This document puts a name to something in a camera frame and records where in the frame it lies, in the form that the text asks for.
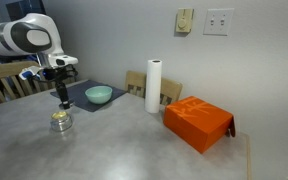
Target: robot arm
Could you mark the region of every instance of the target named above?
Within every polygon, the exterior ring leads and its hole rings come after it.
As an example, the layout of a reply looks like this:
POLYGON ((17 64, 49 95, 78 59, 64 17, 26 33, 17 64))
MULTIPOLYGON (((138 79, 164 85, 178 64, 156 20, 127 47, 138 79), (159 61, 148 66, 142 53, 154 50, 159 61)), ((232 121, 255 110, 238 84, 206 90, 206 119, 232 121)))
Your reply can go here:
POLYGON ((38 54, 40 65, 56 68, 76 64, 75 57, 65 55, 54 21, 43 14, 27 14, 17 21, 0 23, 0 55, 38 54))

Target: paper towel roll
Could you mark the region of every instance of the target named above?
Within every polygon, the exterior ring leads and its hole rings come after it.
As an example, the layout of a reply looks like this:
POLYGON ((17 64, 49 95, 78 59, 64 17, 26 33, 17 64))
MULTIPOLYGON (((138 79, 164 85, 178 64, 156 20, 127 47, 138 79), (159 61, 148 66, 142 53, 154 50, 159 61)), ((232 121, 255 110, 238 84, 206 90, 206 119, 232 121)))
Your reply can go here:
POLYGON ((160 110, 162 61, 148 60, 146 76, 145 110, 158 113, 160 110))

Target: chair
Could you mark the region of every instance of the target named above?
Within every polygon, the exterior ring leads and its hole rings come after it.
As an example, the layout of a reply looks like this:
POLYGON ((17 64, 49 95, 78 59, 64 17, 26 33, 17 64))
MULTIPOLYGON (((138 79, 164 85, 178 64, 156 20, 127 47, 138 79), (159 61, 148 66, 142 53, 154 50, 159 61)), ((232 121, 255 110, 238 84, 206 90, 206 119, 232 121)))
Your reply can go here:
POLYGON ((30 66, 39 66, 39 64, 34 61, 0 64, 1 103, 50 89, 47 83, 42 84, 36 81, 24 81, 18 77, 22 69, 30 66))
MULTIPOLYGON (((127 71, 125 91, 130 94, 145 98, 146 74, 127 71)), ((168 105, 178 100, 183 85, 179 82, 163 78, 161 79, 160 104, 168 105)))

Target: light switch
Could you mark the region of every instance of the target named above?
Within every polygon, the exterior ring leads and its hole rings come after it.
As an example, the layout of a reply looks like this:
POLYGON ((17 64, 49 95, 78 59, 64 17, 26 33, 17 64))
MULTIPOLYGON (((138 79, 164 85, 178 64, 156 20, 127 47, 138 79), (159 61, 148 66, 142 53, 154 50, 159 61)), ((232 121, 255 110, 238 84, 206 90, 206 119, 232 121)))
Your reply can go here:
POLYGON ((191 32, 193 13, 194 9, 178 9, 176 18, 176 32, 191 32))
POLYGON ((204 34, 227 36, 234 9, 209 9, 205 20, 204 34))

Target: dark placemat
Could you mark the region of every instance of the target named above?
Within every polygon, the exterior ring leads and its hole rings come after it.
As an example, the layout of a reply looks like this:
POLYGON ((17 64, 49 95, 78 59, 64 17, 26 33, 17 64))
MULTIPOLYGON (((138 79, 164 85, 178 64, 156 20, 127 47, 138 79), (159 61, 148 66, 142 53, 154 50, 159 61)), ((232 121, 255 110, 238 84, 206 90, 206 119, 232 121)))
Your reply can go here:
MULTIPOLYGON (((74 101, 75 106, 82 108, 86 111, 95 112, 98 109, 100 109, 101 107, 114 101, 116 98, 120 97, 121 95, 125 94, 126 92, 121 90, 121 89, 117 89, 115 87, 107 85, 107 84, 88 80, 88 81, 85 81, 83 83, 68 87, 67 93, 68 93, 68 97, 74 101), (111 99, 105 104, 93 104, 93 103, 89 102, 86 95, 85 95, 85 91, 91 87, 94 87, 94 86, 109 86, 109 87, 111 87, 113 89, 111 99)), ((51 95, 59 98, 56 91, 51 92, 51 95)))

